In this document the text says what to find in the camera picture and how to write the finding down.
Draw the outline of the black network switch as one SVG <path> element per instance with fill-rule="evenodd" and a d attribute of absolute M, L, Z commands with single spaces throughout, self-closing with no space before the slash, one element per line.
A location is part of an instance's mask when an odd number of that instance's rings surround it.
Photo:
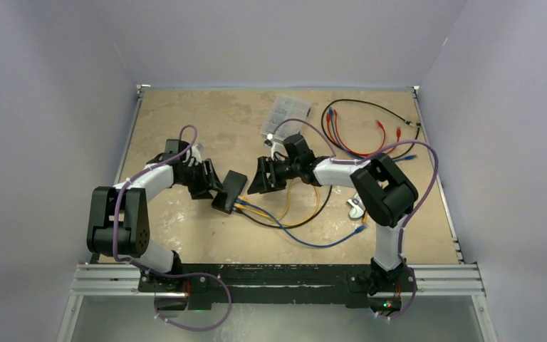
<path fill-rule="evenodd" d="M 228 171 L 222 183 L 223 190 L 219 191 L 212 200 L 212 208 L 226 214 L 231 214 L 234 210 L 236 200 L 244 190 L 247 181 L 248 177 L 246 175 L 233 170 Z"/>

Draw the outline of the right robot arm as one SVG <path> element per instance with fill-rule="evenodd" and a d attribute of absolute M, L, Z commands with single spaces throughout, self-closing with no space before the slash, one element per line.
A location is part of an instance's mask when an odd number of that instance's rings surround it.
<path fill-rule="evenodd" d="M 366 213 L 376 223 L 376 248 L 371 271 L 373 284 L 388 290 L 400 278 L 400 229 L 412 213 L 418 192 L 403 171 L 386 154 L 371 160 L 335 160 L 317 157 L 299 133 L 283 141 L 288 157 L 260 157 L 248 193 L 264 194 L 286 188 L 295 178 L 316 187 L 339 186 L 356 190 Z"/>

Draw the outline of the clear plastic parts box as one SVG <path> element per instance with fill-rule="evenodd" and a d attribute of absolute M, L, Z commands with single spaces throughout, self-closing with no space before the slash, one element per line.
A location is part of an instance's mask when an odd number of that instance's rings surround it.
<path fill-rule="evenodd" d="M 306 120 L 309 116 L 312 102 L 292 95 L 279 94 L 275 99 L 269 114 L 262 123 L 259 132 L 264 138 L 272 135 L 275 141 L 283 141 L 290 135 L 299 133 L 302 123 L 288 121 L 279 125 L 289 118 Z"/>

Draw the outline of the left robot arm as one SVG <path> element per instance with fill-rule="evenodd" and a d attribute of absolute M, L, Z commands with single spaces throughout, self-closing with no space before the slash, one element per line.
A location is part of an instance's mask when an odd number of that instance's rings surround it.
<path fill-rule="evenodd" d="M 184 281 L 179 254 L 151 238 L 148 214 L 149 202 L 174 185 L 185 186 L 194 200 L 212 200 L 226 192 L 210 159 L 187 141 L 169 139 L 140 176 L 93 190 L 88 250 L 139 264 L 157 272 L 156 282 L 165 291 L 178 290 Z"/>

